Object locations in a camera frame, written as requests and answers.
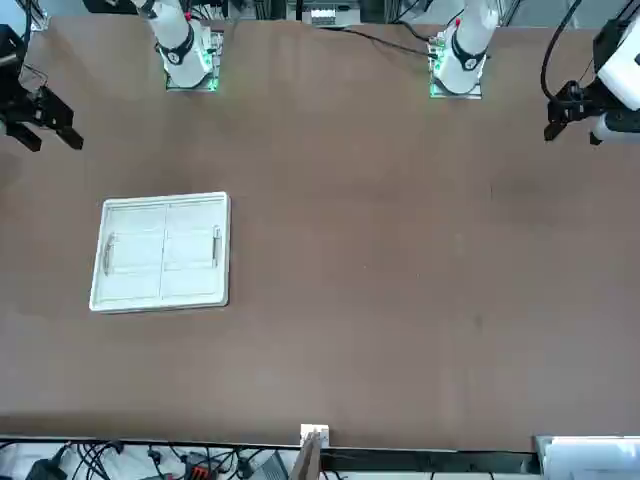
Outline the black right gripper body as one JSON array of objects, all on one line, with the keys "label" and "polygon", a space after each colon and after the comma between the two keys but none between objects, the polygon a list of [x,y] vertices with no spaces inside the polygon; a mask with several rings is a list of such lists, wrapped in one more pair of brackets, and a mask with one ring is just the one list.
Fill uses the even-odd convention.
[{"label": "black right gripper body", "polygon": [[31,123],[44,127],[48,120],[47,80],[35,89],[26,88],[21,75],[27,53],[27,45],[9,25],[1,26],[1,122],[10,124]]}]

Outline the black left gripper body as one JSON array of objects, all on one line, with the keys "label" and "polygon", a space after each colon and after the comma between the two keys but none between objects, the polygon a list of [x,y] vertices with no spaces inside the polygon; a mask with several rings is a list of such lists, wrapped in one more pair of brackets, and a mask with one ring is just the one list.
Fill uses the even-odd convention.
[{"label": "black left gripper body", "polygon": [[608,89],[600,80],[581,87],[577,81],[568,81],[547,105],[550,123],[567,124],[588,117],[599,116],[608,107]]}]

